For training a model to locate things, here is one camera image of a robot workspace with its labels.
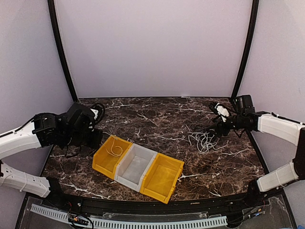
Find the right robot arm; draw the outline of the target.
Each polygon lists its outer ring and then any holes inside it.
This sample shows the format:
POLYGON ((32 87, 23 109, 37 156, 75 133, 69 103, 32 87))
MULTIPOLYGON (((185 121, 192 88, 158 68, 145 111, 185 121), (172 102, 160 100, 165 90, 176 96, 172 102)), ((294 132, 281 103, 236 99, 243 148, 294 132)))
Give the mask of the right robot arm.
POLYGON ((276 170, 249 182, 243 203, 253 207, 261 203, 268 191, 286 187, 305 178, 305 124, 279 116, 273 112, 257 112, 251 96, 241 95, 233 99, 235 109, 212 102, 210 110, 216 115, 213 124, 206 128, 217 137, 230 131, 257 131, 281 138, 297 147, 292 161, 276 170))

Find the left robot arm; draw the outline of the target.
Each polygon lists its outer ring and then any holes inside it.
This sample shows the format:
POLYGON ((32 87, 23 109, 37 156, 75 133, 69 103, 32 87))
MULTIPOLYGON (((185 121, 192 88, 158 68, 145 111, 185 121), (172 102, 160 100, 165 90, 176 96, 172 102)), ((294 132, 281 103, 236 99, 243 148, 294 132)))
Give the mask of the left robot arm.
MULTIPOLYGON (((62 114, 36 114, 22 126, 1 134, 0 158, 47 146, 58 146, 61 149, 86 146, 98 149, 102 130, 95 126, 104 115, 105 107, 100 103, 92 107, 73 104, 62 114)), ((42 198, 48 197, 57 208, 63 208, 67 204, 67 197, 61 193, 58 179, 31 175, 4 162, 0 163, 0 184, 42 198)))

